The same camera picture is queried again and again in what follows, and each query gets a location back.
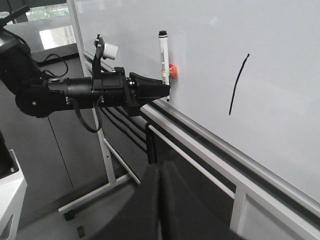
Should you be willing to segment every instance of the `marker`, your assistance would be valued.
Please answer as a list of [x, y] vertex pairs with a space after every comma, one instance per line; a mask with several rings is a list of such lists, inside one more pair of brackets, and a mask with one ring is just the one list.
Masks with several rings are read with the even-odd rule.
[[[159, 45], [160, 45], [160, 56], [161, 56], [161, 71], [162, 71], [162, 83], [170, 85], [169, 75], [169, 49], [168, 49], [168, 34], [167, 31], [159, 32]], [[170, 101], [170, 95], [166, 97], [166, 101]]]

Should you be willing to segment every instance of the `whiteboard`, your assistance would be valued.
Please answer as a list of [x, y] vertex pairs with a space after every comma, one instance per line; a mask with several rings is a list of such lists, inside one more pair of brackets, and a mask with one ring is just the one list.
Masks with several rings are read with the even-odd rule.
[[[84, 49], [161, 79], [158, 32], [179, 67], [170, 104], [320, 203], [320, 1], [76, 0]], [[237, 85], [234, 84], [250, 54]]]

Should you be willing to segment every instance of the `black robotic arm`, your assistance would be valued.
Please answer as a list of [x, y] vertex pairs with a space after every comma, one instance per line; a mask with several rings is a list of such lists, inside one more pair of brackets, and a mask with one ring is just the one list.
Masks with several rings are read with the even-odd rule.
[[29, 10], [27, 6], [0, 19], [0, 79], [15, 94], [19, 109], [30, 116], [44, 118], [55, 111], [123, 107], [129, 116], [140, 115], [140, 107], [169, 95], [170, 86], [161, 80], [131, 72], [122, 67], [102, 72], [104, 40], [98, 35], [92, 63], [92, 77], [52, 78], [40, 71], [28, 44], [4, 26]]

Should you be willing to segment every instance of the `window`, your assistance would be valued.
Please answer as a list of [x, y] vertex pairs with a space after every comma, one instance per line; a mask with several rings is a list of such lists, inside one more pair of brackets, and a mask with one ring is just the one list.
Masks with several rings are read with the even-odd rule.
[[26, 13], [29, 22], [66, 15], [69, 15], [69, 9], [66, 3], [32, 7], [30, 11]]

